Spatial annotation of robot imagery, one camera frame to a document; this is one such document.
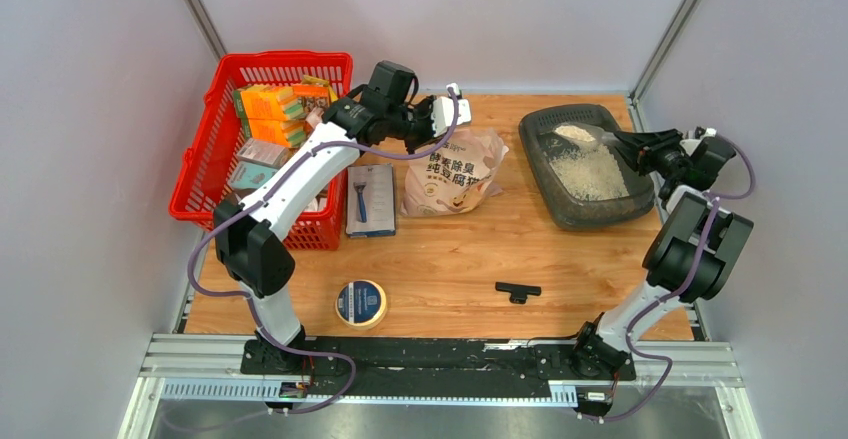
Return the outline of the pink cat litter bag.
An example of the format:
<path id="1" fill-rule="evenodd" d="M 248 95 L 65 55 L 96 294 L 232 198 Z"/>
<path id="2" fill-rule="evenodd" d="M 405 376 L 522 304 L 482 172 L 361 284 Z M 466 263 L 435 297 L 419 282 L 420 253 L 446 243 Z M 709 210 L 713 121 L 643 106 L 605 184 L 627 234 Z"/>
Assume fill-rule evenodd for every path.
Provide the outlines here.
<path id="1" fill-rule="evenodd" d="M 495 182 L 509 147 L 493 130 L 460 130 L 438 151 L 409 162 L 400 212 L 406 217 L 471 212 L 502 192 Z"/>

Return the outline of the clear plastic scoop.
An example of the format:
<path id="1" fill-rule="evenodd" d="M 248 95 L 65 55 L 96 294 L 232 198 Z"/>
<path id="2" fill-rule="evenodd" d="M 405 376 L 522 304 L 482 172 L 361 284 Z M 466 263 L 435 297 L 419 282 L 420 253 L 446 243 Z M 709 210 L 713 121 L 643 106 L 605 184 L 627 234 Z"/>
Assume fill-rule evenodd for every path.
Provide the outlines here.
<path id="1" fill-rule="evenodd" d="M 581 147 L 612 146 L 619 143 L 614 133 L 582 123 L 564 123 L 552 129 L 557 136 Z"/>

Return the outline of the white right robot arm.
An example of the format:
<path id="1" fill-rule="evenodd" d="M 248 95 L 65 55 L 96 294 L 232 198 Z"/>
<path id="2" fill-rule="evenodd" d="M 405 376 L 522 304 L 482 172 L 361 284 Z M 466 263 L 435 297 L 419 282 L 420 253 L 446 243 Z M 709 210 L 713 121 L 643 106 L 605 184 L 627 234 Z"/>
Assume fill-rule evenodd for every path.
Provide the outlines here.
<path id="1" fill-rule="evenodd" d="M 720 292 L 754 224 L 721 207 L 730 196 L 712 189 L 724 166 L 745 156 L 715 130 L 628 133 L 594 127 L 587 135 L 587 144 L 614 148 L 635 173 L 658 174 L 658 198 L 668 214 L 643 259 L 644 283 L 585 323 L 570 350 L 569 365 L 578 376 L 614 377 L 637 355 L 636 342 L 666 314 Z"/>

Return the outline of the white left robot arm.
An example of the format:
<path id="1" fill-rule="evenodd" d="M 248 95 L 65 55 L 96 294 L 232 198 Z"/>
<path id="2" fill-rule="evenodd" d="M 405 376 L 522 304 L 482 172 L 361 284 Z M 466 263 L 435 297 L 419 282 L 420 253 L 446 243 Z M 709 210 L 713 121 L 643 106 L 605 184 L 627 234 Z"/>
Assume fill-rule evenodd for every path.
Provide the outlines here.
<path id="1" fill-rule="evenodd" d="M 437 151 L 461 122 L 460 90 L 447 87 L 448 105 L 435 96 L 407 101 L 415 74 L 382 61 L 369 83 L 332 102 L 307 142 L 268 182 L 237 204 L 214 211 L 217 259 L 238 282 L 236 295 L 248 302 L 258 333 L 270 343 L 267 360 L 291 374 L 304 364 L 298 340 L 303 326 L 294 311 L 288 283 L 295 261 L 283 244 L 308 203 L 362 154 L 375 153 L 387 138 L 404 142 L 404 159 Z"/>

